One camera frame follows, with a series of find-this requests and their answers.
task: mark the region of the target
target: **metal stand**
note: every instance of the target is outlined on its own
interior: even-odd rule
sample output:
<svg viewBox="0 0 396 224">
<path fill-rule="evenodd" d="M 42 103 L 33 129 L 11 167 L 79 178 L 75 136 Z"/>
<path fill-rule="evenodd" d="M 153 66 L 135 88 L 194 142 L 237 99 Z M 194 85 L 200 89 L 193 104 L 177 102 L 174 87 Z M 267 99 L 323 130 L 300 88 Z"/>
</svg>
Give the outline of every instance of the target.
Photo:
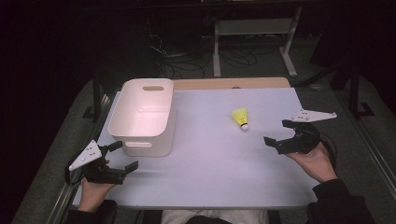
<svg viewBox="0 0 396 224">
<path fill-rule="evenodd" d="M 92 122 L 96 122 L 99 119 L 101 112 L 100 84 L 99 84 L 99 78 L 97 72 L 94 73 L 92 78 L 92 88 L 93 88 L 93 106 L 88 107 L 85 110 L 85 113 L 82 117 L 84 119 L 93 119 Z"/>
<path fill-rule="evenodd" d="M 355 119 L 359 120 L 364 116 L 373 116 L 374 112 L 366 103 L 361 103 L 363 111 L 358 109 L 359 101 L 359 72 L 356 64 L 352 65 L 352 75 L 350 78 L 350 90 L 349 90 L 349 110 L 352 112 Z"/>
<path fill-rule="evenodd" d="M 241 21 L 218 21 L 215 24 L 215 48 L 213 53 L 214 77 L 221 77 L 219 63 L 219 36 L 220 35 L 261 35 L 261 34 L 285 34 L 288 35 L 280 54 L 291 77 L 296 77 L 297 72 L 289 56 L 291 41 L 297 28 L 302 7 L 297 7 L 293 18 L 265 19 L 265 20 L 241 20 Z"/>
<path fill-rule="evenodd" d="M 282 224 L 282 220 L 280 218 L 280 213 L 278 210 L 268 210 L 267 214 L 269 224 Z"/>
</svg>

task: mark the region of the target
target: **person's right hand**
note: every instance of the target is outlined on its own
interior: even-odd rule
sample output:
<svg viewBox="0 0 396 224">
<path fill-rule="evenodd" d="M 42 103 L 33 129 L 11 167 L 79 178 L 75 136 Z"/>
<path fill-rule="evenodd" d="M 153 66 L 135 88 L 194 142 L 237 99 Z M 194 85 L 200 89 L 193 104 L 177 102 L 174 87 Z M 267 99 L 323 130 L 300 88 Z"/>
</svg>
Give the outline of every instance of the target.
<svg viewBox="0 0 396 224">
<path fill-rule="evenodd" d="M 330 163 L 329 152 L 322 143 L 307 154 L 290 153 L 286 156 L 295 160 L 309 176 L 319 183 L 338 178 Z"/>
</svg>

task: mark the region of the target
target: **person's left hand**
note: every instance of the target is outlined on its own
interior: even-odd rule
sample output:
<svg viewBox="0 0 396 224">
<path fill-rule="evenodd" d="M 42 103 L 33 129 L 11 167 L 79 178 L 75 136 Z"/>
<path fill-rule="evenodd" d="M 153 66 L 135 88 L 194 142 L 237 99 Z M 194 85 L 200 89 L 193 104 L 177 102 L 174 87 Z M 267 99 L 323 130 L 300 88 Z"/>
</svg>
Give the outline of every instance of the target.
<svg viewBox="0 0 396 224">
<path fill-rule="evenodd" d="M 79 202 L 78 211 L 95 213 L 102 202 L 105 200 L 107 193 L 113 189 L 115 184 L 95 184 L 88 182 L 84 177 L 81 180 L 82 194 Z"/>
</svg>

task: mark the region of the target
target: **person's leg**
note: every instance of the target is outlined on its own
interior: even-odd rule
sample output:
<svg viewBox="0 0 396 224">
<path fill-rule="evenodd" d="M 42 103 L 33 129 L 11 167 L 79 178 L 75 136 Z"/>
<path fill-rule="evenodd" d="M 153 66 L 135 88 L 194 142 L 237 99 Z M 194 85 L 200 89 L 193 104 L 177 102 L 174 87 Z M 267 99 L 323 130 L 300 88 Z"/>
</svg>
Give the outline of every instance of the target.
<svg viewBox="0 0 396 224">
<path fill-rule="evenodd" d="M 192 217 L 186 224 L 232 224 L 228 221 L 219 219 L 218 217 Z"/>
<path fill-rule="evenodd" d="M 265 210 L 219 210 L 219 218 L 233 224 L 265 224 Z"/>
<path fill-rule="evenodd" d="M 184 224 L 192 217 L 219 217 L 218 210 L 163 210 L 162 224 Z"/>
</svg>

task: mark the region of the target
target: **metal frame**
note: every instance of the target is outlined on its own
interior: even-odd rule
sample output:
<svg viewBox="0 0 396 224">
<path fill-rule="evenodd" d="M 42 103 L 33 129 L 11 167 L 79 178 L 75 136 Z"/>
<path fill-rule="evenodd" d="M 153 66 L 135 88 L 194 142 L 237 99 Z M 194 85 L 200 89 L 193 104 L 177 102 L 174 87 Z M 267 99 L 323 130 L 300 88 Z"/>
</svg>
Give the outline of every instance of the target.
<svg viewBox="0 0 396 224">
<path fill-rule="evenodd" d="M 291 41 L 298 25 L 302 7 L 297 7 L 292 19 L 266 19 L 266 20 L 244 20 L 244 21 L 218 21 L 215 24 L 215 46 L 213 53 L 213 76 L 221 77 L 219 62 L 219 36 L 220 35 L 258 35 L 258 34 L 287 34 L 287 41 L 279 48 L 283 62 L 291 77 L 297 77 L 297 72 L 289 56 Z"/>
<path fill-rule="evenodd" d="M 114 97 L 104 95 L 102 98 L 101 103 L 99 104 L 100 108 L 96 108 L 96 111 L 100 111 L 102 113 L 100 114 L 95 114 L 97 116 L 96 118 L 93 118 L 92 120 L 92 128 L 90 132 L 86 136 L 86 140 L 84 146 L 81 146 L 81 148 L 84 148 L 85 146 L 88 145 L 88 143 L 96 137 L 96 135 L 102 130 L 105 121 L 106 121 L 106 116 L 108 114 L 108 111 L 111 107 L 111 103 L 113 101 Z M 79 177 L 81 176 L 81 172 L 75 172 L 72 174 L 70 177 L 72 182 L 78 181 Z M 76 188 L 70 187 L 66 183 L 64 183 L 59 195 L 58 199 L 56 200 L 55 205 L 53 206 L 52 211 L 49 214 L 49 217 L 47 219 L 47 224 L 53 224 L 53 223 L 62 223 L 64 215 L 67 211 L 68 206 L 70 205 L 71 201 L 73 200 L 75 194 L 77 192 Z"/>
<path fill-rule="evenodd" d="M 385 161 L 384 157 L 382 156 L 381 152 L 379 151 L 378 147 L 375 145 L 375 142 L 370 137 L 370 134 L 367 133 L 365 127 L 361 123 L 359 119 L 350 111 L 348 106 L 348 99 L 342 95 L 341 92 L 336 92 L 335 96 L 338 98 L 340 102 L 340 106 L 342 106 L 346 112 L 346 115 L 349 116 L 349 120 L 354 125 L 358 133 L 361 135 L 364 143 L 368 148 L 368 153 L 370 158 L 375 165 L 375 168 L 381 175 L 384 183 L 387 185 L 390 194 L 396 200 L 396 176 L 388 166 L 388 163 Z"/>
</svg>

